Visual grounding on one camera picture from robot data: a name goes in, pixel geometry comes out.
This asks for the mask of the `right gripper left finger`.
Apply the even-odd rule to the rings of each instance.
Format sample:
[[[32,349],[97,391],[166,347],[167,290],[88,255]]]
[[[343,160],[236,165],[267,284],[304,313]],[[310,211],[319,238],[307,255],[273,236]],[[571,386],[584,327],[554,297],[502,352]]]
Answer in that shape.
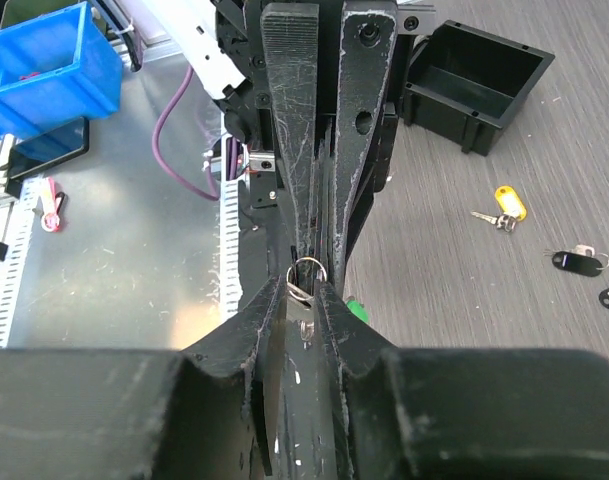
[[[0,349],[0,479],[262,479],[286,283],[181,351]]]

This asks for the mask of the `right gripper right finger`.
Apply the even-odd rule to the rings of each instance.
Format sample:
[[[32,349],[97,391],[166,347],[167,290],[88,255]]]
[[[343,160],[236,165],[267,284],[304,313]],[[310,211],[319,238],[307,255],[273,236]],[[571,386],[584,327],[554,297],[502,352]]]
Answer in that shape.
[[[609,360],[402,348],[315,286],[342,479],[609,479]]]

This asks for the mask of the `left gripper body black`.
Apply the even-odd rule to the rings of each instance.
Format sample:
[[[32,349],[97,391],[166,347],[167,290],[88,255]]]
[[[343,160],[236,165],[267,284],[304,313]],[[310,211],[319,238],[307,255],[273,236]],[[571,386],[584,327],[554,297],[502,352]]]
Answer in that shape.
[[[320,143],[335,146],[338,107],[348,112],[365,154],[353,209],[369,210],[383,190],[399,117],[399,57],[369,63],[386,39],[375,20],[343,23],[343,1],[217,1],[220,50],[243,74],[217,106],[235,138],[273,160],[250,173],[248,203],[275,206],[270,192],[297,193],[307,207]]]

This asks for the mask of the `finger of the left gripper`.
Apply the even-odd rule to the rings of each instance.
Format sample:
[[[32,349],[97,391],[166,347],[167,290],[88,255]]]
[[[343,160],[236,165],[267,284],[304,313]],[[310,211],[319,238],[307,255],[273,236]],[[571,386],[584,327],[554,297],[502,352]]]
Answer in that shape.
[[[384,98],[397,37],[395,9],[344,9],[340,22],[331,258],[337,290],[345,283],[353,202]]]
[[[318,5],[272,2],[261,32],[279,151],[295,213],[300,257],[312,244],[311,184],[315,159],[318,77]]]

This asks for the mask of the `metal keyring holder red grip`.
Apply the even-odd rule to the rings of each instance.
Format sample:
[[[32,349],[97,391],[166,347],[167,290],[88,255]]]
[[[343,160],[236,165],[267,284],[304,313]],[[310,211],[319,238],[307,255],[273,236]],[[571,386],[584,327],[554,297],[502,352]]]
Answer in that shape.
[[[339,315],[333,327],[318,316],[314,291],[330,279],[327,265],[307,255],[286,273],[284,363],[271,442],[275,479],[353,477],[332,335],[346,341],[364,323],[343,299],[333,305]]]

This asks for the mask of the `green tag key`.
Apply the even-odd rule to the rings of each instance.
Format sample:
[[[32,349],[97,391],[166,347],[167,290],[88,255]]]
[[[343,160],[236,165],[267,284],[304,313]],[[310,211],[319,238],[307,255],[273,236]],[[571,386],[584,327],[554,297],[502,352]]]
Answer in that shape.
[[[365,324],[369,323],[369,314],[363,304],[361,304],[354,296],[349,296],[345,302],[351,313],[360,319]]]

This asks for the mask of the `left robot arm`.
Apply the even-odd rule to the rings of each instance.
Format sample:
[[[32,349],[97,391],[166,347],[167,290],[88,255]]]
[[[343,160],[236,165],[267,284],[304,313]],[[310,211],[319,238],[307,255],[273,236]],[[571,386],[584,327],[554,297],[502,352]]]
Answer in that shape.
[[[336,289],[384,184],[413,41],[395,1],[139,1],[98,9],[135,64],[150,13],[249,147],[270,152],[289,193],[299,257]]]

